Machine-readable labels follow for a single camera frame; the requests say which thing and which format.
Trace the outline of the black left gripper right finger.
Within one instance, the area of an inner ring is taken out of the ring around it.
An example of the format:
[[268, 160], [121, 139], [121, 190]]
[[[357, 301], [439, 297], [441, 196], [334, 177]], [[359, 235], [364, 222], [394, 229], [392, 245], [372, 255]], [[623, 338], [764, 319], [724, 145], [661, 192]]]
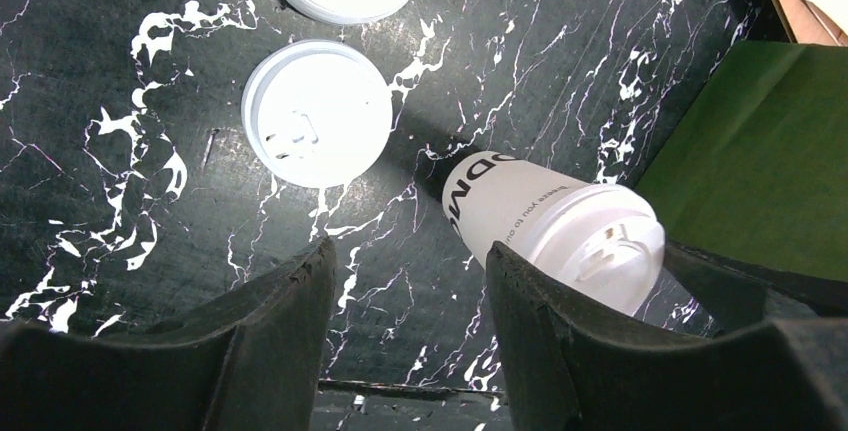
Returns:
[[519, 430], [843, 430], [847, 285], [671, 243], [665, 268], [722, 327], [656, 327], [503, 243], [486, 275]]

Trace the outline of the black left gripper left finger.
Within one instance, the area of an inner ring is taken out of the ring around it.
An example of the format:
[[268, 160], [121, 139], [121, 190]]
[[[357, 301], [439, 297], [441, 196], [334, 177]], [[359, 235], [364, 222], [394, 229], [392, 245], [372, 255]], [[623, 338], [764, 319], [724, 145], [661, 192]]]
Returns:
[[316, 241], [268, 273], [141, 334], [1, 326], [5, 430], [306, 430], [335, 294]]

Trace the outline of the green paper bag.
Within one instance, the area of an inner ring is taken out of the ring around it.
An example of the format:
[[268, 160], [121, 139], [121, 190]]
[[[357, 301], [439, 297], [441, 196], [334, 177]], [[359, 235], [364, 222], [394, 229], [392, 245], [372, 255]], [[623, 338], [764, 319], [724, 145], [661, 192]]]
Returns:
[[638, 181], [668, 236], [847, 277], [847, 51], [742, 41]]

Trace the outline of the single white paper cup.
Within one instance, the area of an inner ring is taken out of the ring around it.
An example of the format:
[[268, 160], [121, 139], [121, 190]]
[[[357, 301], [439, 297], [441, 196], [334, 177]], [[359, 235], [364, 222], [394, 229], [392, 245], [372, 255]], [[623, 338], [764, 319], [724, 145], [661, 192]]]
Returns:
[[529, 161], [481, 151], [450, 171], [441, 203], [451, 228], [484, 265], [494, 242], [520, 245], [549, 208], [591, 187]]

